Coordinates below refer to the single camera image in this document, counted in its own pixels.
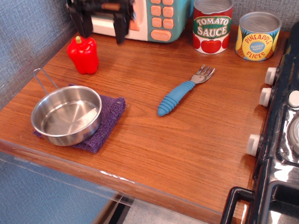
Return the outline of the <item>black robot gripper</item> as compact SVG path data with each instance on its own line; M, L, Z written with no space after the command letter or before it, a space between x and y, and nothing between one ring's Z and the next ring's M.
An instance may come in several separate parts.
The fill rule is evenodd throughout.
M91 13L113 12L117 44L122 44L134 19L134 0L66 0L68 12L79 34L87 38L93 32Z

